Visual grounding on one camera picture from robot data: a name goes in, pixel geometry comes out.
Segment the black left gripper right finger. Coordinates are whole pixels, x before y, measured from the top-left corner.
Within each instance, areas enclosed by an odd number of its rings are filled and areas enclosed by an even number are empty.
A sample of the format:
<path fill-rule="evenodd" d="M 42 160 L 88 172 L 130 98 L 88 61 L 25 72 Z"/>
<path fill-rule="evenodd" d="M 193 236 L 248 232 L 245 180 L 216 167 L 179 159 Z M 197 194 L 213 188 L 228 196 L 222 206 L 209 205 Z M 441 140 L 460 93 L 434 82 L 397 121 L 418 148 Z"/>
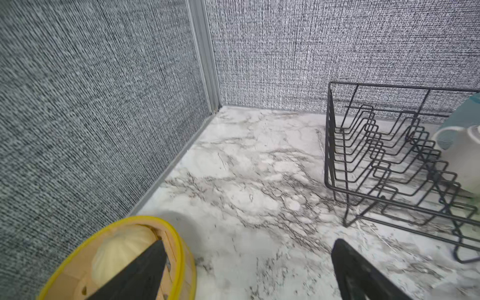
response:
<path fill-rule="evenodd" d="M 331 251 L 337 285 L 344 300 L 408 300 L 410 297 L 343 239 Z"/>

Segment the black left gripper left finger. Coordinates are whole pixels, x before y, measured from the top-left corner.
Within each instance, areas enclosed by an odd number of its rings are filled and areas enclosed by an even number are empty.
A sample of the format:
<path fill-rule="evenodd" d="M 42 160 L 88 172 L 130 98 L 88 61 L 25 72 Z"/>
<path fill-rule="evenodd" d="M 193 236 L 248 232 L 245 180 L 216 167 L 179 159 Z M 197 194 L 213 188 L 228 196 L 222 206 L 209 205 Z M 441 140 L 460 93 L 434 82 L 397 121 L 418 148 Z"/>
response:
<path fill-rule="evenodd" d="M 90 300 L 155 300 L 167 254 L 162 241 L 154 242 L 119 274 L 100 287 Z"/>

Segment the black wire dish rack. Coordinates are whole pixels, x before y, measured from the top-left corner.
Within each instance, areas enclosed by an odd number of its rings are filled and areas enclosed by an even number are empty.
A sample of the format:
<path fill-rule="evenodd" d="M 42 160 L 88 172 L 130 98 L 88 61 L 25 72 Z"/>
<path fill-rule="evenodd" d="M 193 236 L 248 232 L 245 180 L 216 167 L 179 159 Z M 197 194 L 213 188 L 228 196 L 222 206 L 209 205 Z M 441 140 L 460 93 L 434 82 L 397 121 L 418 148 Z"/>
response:
<path fill-rule="evenodd" d="M 435 124 L 478 89 L 332 81 L 327 86 L 324 182 L 346 205 L 346 227 L 370 221 L 453 245 L 462 264 L 480 260 L 467 237 L 467 201 L 432 140 Z"/>

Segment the red cup white outside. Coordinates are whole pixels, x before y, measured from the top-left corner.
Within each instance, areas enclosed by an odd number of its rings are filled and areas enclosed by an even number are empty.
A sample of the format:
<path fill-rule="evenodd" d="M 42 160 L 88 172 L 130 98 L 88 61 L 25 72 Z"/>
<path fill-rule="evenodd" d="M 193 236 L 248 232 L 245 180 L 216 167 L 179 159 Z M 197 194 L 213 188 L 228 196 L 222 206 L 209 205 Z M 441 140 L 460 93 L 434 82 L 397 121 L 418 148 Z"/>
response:
<path fill-rule="evenodd" d="M 438 146 L 438 137 L 445 131 L 456 131 L 452 145 L 447 149 Z M 432 140 L 434 148 L 441 151 L 443 161 L 448 163 L 447 170 L 456 173 L 455 181 L 461 189 L 472 195 L 480 195 L 480 126 L 448 126 L 438 130 Z"/>

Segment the teal frosted cup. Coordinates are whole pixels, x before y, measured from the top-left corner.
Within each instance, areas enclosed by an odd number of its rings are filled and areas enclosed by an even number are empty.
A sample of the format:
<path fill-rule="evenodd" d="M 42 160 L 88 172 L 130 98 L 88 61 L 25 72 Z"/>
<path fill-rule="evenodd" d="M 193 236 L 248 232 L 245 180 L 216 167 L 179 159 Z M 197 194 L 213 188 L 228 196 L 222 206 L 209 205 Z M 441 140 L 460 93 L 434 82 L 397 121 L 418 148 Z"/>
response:
<path fill-rule="evenodd" d="M 451 126 L 468 128 L 480 124 L 480 94 L 476 93 L 467 98 L 445 122 L 439 127 L 437 132 Z M 442 150 L 447 150 L 452 146 L 458 137 L 459 132 L 447 130 L 440 132 L 437 136 L 437 145 Z"/>

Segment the short green cup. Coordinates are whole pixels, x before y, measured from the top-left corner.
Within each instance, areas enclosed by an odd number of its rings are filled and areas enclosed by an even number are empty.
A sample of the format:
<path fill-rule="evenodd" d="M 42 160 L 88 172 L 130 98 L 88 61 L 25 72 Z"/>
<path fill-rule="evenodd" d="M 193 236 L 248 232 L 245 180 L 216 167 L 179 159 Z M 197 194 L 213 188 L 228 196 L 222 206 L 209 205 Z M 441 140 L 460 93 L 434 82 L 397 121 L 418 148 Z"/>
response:
<path fill-rule="evenodd" d="M 470 207 L 469 207 L 469 211 L 466 213 L 466 217 L 473 221 L 480 221 L 480 197 L 477 196 L 467 200 L 467 205 L 469 205 Z M 462 233 L 469 238 L 474 238 L 476 240 L 479 240 L 480 226 L 465 224 L 462 227 Z"/>

